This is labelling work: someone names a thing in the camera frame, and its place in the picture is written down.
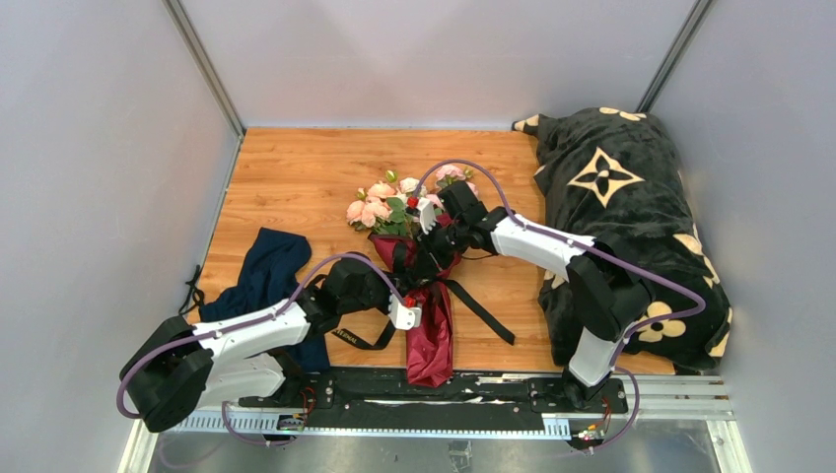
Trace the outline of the pink fake flower bouquet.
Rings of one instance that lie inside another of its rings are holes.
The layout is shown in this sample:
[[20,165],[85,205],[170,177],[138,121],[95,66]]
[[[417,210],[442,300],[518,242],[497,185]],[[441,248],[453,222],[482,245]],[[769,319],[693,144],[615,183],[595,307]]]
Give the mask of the pink fake flower bouquet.
[[474,172],[468,167],[443,165],[419,185],[419,178],[399,178],[394,170],[387,170],[382,180],[357,190],[355,200],[346,209],[346,223],[357,232],[411,237],[420,229],[418,217],[407,211],[408,199],[416,189],[419,190],[418,200],[429,201],[430,208],[440,221],[441,215],[446,214],[440,192],[453,183],[464,182],[478,197],[479,191],[472,182],[473,178]]

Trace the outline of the dark red wrapping paper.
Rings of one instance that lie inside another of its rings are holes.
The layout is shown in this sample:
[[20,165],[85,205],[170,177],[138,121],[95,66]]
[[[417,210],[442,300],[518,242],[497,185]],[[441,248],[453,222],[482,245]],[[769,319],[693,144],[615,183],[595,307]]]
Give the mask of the dark red wrapping paper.
[[369,241],[398,281],[398,291],[422,309],[419,326],[406,332],[407,381],[438,387],[453,375],[453,309],[443,281],[460,263],[461,254],[444,254],[437,265],[410,237],[371,234]]

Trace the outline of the black floral plush blanket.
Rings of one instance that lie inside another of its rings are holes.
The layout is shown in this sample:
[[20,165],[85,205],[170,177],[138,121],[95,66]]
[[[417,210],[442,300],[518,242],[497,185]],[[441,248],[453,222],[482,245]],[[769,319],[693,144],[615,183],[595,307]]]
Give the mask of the black floral plush blanket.
[[624,351],[649,353],[679,372],[716,369],[731,332],[732,305],[699,239],[679,173],[677,150],[662,122],[643,112],[590,107],[563,117],[537,114],[513,130],[536,140],[534,182],[544,197],[547,227],[579,236],[617,234],[634,264],[698,294],[705,309],[655,286]]

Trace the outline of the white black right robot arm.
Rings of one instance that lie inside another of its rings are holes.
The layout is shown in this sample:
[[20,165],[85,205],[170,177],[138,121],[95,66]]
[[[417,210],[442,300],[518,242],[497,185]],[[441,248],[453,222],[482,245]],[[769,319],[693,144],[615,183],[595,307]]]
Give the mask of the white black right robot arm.
[[618,236],[577,236],[534,223],[505,206],[488,210],[463,181],[439,196],[451,222],[439,222],[438,205],[409,196],[405,211],[420,226],[415,266],[442,271],[468,249],[513,257],[562,278],[571,291],[573,314],[583,326],[564,370],[563,397],[588,411],[602,397],[601,385],[614,370],[616,350],[655,295],[636,274],[631,248]]

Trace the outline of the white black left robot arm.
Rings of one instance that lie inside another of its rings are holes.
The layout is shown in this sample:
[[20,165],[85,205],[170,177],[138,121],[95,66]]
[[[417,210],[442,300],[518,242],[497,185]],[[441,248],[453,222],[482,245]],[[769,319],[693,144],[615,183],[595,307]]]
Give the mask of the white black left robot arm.
[[340,253],[319,262],[286,299],[215,322],[182,316],[162,321],[118,375],[116,409],[151,433],[180,424],[194,411],[245,397],[267,397],[279,407],[302,394],[300,378],[271,356],[324,334],[343,315],[376,309],[388,327],[419,326],[416,300],[367,256]]

